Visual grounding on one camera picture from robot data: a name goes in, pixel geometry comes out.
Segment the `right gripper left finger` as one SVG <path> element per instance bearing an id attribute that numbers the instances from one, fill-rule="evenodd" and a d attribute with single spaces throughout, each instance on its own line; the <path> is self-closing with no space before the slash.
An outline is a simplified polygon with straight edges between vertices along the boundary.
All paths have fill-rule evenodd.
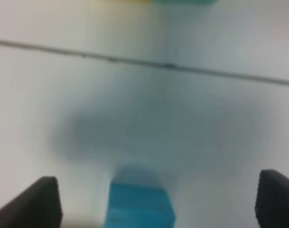
<path id="1" fill-rule="evenodd" d="M 0 209 L 0 228 L 59 228 L 62 216 L 57 178 L 45 176 Z"/>

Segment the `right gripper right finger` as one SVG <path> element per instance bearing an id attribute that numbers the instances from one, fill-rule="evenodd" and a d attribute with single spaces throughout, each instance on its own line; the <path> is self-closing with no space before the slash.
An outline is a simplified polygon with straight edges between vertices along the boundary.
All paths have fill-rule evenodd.
<path id="1" fill-rule="evenodd" d="M 260 172 L 255 215 L 260 228 L 289 228 L 289 178 L 276 170 Z"/>

